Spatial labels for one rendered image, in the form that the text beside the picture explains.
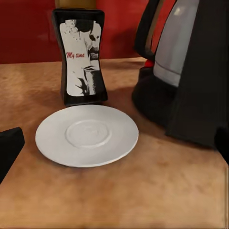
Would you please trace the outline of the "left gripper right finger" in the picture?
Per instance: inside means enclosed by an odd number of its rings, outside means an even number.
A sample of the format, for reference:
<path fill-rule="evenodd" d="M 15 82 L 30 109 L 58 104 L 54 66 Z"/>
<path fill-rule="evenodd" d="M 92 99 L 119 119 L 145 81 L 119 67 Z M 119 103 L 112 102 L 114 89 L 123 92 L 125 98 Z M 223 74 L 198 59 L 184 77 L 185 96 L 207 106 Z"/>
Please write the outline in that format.
<path fill-rule="evenodd" d="M 229 129 L 224 127 L 218 127 L 215 138 L 214 145 L 216 149 L 222 154 L 227 164 L 229 165 Z"/>

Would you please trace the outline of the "bottle of coffee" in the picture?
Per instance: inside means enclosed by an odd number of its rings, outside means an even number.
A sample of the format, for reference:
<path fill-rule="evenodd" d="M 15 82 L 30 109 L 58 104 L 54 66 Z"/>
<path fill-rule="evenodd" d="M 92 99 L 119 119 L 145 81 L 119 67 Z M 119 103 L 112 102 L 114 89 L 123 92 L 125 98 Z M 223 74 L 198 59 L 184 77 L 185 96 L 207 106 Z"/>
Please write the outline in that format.
<path fill-rule="evenodd" d="M 104 15 L 96 0 L 55 0 L 51 19 L 62 54 L 61 98 L 67 106 L 107 101 L 99 61 Z"/>

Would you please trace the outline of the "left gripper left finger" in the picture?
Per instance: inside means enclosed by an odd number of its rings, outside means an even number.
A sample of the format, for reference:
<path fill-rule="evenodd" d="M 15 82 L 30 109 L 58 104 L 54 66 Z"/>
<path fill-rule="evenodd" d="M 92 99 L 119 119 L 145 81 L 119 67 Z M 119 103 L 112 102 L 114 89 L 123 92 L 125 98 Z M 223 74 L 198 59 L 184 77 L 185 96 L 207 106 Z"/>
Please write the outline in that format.
<path fill-rule="evenodd" d="M 25 145 L 20 127 L 0 132 L 0 183 Z"/>

